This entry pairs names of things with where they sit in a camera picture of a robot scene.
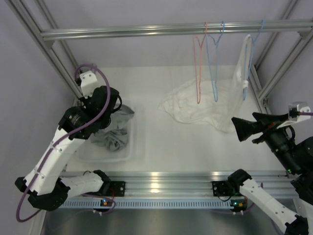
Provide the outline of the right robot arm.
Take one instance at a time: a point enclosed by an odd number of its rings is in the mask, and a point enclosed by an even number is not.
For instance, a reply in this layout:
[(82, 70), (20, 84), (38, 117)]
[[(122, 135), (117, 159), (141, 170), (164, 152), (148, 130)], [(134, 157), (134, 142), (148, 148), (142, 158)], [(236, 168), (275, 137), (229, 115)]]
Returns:
[(267, 215), (284, 235), (313, 233), (313, 139), (295, 142), (293, 125), (308, 119), (308, 113), (285, 115), (253, 113), (255, 121), (233, 117), (239, 141), (252, 135), (254, 144), (265, 143), (284, 171), (265, 176), (266, 184), (244, 169), (230, 174), (224, 183), (230, 196), (244, 196)]

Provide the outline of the grey clothes pile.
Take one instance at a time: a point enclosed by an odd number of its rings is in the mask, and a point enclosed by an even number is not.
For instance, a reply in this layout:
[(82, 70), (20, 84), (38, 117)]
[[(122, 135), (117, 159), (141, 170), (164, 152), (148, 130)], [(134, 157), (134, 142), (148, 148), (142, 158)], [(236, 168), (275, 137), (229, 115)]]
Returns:
[(111, 123), (107, 128), (107, 134), (114, 138), (127, 136), (127, 123), (134, 117), (134, 111), (127, 105), (121, 105), (118, 111), (111, 115)]

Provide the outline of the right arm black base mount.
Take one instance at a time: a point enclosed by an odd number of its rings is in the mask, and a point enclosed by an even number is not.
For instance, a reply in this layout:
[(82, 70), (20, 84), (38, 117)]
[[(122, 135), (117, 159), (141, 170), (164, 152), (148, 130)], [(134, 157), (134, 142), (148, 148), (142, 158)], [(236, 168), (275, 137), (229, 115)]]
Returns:
[(236, 194), (234, 186), (228, 181), (212, 181), (213, 195), (217, 197), (230, 197)]

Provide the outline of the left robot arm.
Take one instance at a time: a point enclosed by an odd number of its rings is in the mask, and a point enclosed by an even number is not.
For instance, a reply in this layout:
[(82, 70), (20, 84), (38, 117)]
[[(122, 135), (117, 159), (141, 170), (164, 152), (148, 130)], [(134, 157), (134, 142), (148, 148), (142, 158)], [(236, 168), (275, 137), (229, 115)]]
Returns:
[(111, 114), (118, 110), (119, 91), (96, 88), (90, 98), (81, 98), (82, 105), (70, 107), (58, 123), (54, 138), (34, 169), (15, 181), (16, 187), (28, 194), (29, 203), (37, 209), (53, 211), (67, 199), (82, 194), (108, 196), (110, 178), (101, 170), (83, 176), (63, 178), (62, 170), (92, 134), (108, 127)]

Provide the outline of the grey tank top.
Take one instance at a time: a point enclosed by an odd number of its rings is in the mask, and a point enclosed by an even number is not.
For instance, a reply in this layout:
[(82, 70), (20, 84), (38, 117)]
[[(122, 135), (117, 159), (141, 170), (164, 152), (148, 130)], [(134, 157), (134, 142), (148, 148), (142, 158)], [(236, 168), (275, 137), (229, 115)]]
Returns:
[(104, 147), (110, 152), (122, 150), (128, 144), (128, 131), (123, 129), (100, 130), (90, 138), (91, 143)]

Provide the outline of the pink wire hanger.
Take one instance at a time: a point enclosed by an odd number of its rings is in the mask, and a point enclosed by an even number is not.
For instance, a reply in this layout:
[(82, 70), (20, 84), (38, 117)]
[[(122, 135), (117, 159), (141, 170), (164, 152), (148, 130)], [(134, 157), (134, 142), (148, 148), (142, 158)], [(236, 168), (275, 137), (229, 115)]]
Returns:
[(202, 63), (203, 63), (203, 45), (207, 35), (207, 22), (204, 23), (205, 29), (203, 31), (203, 38), (199, 36), (193, 37), (193, 55), (195, 66), (195, 82), (196, 82), (196, 101), (197, 104), (201, 102), (201, 77), (202, 77)]

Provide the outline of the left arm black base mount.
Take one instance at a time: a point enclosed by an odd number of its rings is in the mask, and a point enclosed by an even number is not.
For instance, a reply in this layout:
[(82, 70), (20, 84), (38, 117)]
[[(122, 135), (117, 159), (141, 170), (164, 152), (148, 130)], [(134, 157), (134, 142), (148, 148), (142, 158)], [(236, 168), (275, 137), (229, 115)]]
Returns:
[(110, 181), (105, 183), (103, 196), (105, 197), (124, 197), (126, 190), (125, 181)]

